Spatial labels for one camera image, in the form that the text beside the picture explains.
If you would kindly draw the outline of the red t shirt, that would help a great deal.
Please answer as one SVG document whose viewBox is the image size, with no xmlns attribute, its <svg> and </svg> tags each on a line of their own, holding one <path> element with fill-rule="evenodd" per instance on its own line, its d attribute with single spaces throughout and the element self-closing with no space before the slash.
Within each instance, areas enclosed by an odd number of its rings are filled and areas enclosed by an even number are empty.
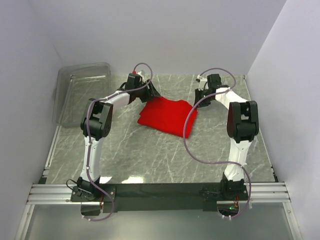
<svg viewBox="0 0 320 240">
<path fill-rule="evenodd" d="M 154 97 L 140 112 L 137 123 L 182 138 L 185 121 L 192 108 L 184 100 Z"/>
</svg>

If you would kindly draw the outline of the clear plastic bin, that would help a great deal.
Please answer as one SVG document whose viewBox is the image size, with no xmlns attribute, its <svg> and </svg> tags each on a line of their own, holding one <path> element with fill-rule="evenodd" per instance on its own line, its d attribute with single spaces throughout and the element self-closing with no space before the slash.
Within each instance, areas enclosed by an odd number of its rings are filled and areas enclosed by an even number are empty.
<svg viewBox="0 0 320 240">
<path fill-rule="evenodd" d="M 111 94 L 111 71 L 106 62 L 70 65 L 58 71 L 52 122 L 79 128 L 87 102 Z"/>
</svg>

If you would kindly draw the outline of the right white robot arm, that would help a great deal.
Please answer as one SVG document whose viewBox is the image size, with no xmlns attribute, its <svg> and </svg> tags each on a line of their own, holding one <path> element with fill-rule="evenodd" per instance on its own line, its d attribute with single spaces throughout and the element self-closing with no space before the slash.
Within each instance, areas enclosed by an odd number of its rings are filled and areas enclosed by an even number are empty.
<svg viewBox="0 0 320 240">
<path fill-rule="evenodd" d="M 228 85 L 223 85 L 219 74 L 206 77 L 198 75 L 195 100 L 205 98 L 198 107 L 206 107 L 215 100 L 228 110 L 226 130 L 230 138 L 228 164 L 220 181 L 219 193 L 230 200 L 245 191 L 245 173 L 242 167 L 247 161 L 249 148 L 259 133 L 258 104 L 237 95 Z"/>
</svg>

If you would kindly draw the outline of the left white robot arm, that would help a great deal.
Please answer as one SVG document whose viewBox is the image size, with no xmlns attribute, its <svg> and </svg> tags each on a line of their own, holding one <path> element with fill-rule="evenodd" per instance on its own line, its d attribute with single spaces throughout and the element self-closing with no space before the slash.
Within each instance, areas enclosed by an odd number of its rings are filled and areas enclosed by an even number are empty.
<svg viewBox="0 0 320 240">
<path fill-rule="evenodd" d="M 111 95 L 89 99 L 80 124 L 85 152 L 82 171 L 77 180 L 78 189 L 88 201 L 94 201 L 100 195 L 101 151 L 103 142 L 111 131 L 115 111 L 137 98 L 146 103 L 159 96 L 151 78 L 146 80 L 141 71 L 133 71 L 128 74 L 127 81 Z"/>
</svg>

